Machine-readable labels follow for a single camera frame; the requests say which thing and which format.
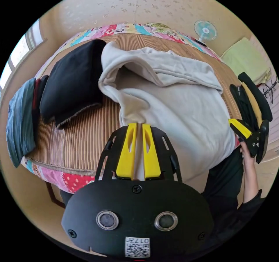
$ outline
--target bed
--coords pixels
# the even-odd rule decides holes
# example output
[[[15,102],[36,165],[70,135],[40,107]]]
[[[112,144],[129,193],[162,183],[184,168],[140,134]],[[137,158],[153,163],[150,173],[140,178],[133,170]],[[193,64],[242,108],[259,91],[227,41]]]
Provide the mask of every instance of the bed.
[[[182,57],[208,63],[223,87],[222,98],[230,117],[241,118],[229,90],[230,84],[239,84],[233,71],[211,49],[163,24],[115,24],[79,33],[54,53],[36,74],[36,78],[49,74],[58,60],[92,39],[102,39],[107,43],[115,41],[123,50],[143,47],[158,51],[171,50]],[[56,129],[54,123],[44,124],[40,118],[36,149],[22,159],[22,165],[59,189],[75,193],[94,181],[106,141],[120,127],[118,115],[119,105],[104,96],[102,108],[84,111],[64,130]]]

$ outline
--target window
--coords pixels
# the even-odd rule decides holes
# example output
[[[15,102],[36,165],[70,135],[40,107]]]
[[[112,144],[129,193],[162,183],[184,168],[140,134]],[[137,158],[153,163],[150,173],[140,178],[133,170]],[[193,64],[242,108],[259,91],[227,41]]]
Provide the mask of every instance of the window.
[[[22,58],[42,42],[39,20],[37,20],[19,40],[4,67],[0,77],[0,96],[9,76],[16,69]]]

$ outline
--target electric fan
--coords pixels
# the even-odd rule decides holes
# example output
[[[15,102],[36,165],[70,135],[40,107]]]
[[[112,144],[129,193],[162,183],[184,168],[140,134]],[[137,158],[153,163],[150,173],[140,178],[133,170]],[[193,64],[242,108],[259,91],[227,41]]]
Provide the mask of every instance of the electric fan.
[[[215,26],[206,20],[198,20],[195,22],[194,29],[199,36],[196,42],[199,42],[206,46],[203,40],[212,41],[217,37],[217,29]]]

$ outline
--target camera lens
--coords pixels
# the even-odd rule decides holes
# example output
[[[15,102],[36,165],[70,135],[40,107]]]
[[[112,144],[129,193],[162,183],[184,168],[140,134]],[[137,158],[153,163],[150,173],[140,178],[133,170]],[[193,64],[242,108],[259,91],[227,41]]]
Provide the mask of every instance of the camera lens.
[[[170,231],[177,226],[177,223],[178,218],[174,213],[162,212],[156,217],[154,225],[160,231]]]
[[[98,213],[96,222],[98,226],[104,230],[114,230],[119,224],[119,219],[117,215],[111,211],[102,211]]]

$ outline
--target blue folded cloth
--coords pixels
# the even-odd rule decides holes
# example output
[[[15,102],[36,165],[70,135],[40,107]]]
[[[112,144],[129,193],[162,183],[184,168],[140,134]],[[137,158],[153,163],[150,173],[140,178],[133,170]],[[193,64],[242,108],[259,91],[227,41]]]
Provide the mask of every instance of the blue folded cloth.
[[[26,81],[9,103],[6,140],[10,159],[16,168],[36,146],[32,122],[34,84],[35,78]]]

